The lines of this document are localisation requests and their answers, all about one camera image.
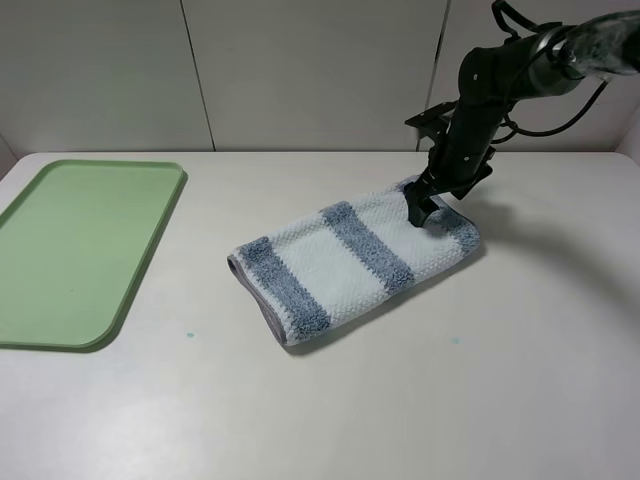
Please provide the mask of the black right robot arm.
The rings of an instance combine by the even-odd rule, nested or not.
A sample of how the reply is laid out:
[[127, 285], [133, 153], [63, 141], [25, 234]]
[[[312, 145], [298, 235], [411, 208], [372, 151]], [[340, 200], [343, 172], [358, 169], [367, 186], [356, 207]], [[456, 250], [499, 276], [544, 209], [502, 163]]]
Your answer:
[[497, 132], [543, 138], [575, 125], [606, 89], [602, 81], [581, 110], [565, 124], [545, 131], [526, 130], [509, 114], [523, 100], [565, 95], [589, 76], [635, 75], [639, 71], [639, 13], [600, 16], [581, 25], [536, 24], [505, 1], [491, 6], [498, 27], [508, 37], [493, 48], [477, 47], [463, 59], [458, 74], [459, 97], [435, 105], [406, 120], [419, 138], [433, 141], [428, 164], [404, 187], [408, 220], [423, 226], [437, 211], [436, 196], [463, 199], [487, 178]]

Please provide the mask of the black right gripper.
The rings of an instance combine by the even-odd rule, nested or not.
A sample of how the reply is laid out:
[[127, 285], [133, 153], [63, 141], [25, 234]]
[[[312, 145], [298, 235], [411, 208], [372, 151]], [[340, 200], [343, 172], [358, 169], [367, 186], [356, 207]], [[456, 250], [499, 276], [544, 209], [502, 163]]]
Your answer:
[[438, 194], [451, 192], [460, 199], [479, 180], [495, 136], [495, 106], [444, 102], [405, 124], [416, 129], [420, 138], [434, 142], [427, 168], [403, 187], [408, 221], [422, 228], [442, 207]]

